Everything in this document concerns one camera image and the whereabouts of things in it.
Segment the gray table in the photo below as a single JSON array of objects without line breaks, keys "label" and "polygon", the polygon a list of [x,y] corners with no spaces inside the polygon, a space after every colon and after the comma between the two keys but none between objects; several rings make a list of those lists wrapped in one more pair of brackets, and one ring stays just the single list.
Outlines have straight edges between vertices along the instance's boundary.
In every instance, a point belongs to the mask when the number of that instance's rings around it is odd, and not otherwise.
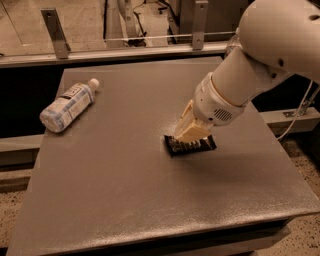
[{"label": "gray table", "polygon": [[163,135],[172,134],[197,83],[220,62],[66,70],[61,91],[101,81],[96,103],[64,133],[46,133],[8,255],[99,248],[165,254],[320,212],[251,104],[231,125],[213,129],[215,151],[178,158],[166,152]]}]

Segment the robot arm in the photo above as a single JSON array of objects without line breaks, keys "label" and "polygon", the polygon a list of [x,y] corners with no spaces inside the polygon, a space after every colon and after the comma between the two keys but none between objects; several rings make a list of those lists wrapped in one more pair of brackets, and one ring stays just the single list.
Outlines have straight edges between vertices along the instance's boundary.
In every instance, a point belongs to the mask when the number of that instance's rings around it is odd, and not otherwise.
[{"label": "robot arm", "polygon": [[320,81],[320,10],[307,0],[256,0],[243,14],[241,46],[197,86],[175,130],[191,142],[228,125],[257,95],[293,74]]}]

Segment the terrazzo floor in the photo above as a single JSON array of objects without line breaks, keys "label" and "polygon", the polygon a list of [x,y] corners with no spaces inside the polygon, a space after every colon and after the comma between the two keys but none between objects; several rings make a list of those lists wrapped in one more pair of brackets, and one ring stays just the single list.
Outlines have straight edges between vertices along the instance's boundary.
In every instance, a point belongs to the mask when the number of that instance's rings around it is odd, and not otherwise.
[{"label": "terrazzo floor", "polygon": [[[282,145],[298,171],[320,198],[320,164],[308,154],[299,136],[286,139]],[[19,171],[0,169],[0,248],[9,245],[31,173],[31,169]],[[259,250],[252,255],[320,256],[320,215],[296,218],[288,224],[288,227],[291,230],[289,236],[274,246]]]}]

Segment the white bottle cap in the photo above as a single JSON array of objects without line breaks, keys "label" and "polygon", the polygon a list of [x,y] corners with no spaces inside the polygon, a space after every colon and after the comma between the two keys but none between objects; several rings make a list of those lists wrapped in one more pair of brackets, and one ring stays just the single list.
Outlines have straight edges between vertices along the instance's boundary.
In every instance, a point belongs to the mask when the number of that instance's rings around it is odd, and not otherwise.
[{"label": "white bottle cap", "polygon": [[100,83],[97,79],[92,78],[88,81],[88,85],[91,88],[91,90],[94,92],[99,87]]}]

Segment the glass panel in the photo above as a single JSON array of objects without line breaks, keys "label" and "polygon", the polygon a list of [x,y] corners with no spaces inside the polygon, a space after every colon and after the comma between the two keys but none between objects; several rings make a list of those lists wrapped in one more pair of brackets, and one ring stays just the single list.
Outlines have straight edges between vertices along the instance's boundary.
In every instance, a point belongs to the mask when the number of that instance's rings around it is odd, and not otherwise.
[{"label": "glass panel", "polygon": [[[228,40],[240,18],[238,5],[243,12],[247,3],[219,1],[217,14],[208,13],[207,42]],[[41,14],[43,8],[56,9],[71,52],[190,44],[194,18],[191,2],[107,0],[106,5],[106,0],[0,0],[0,53],[5,56],[54,53]],[[229,11],[234,5],[235,11]]]}]

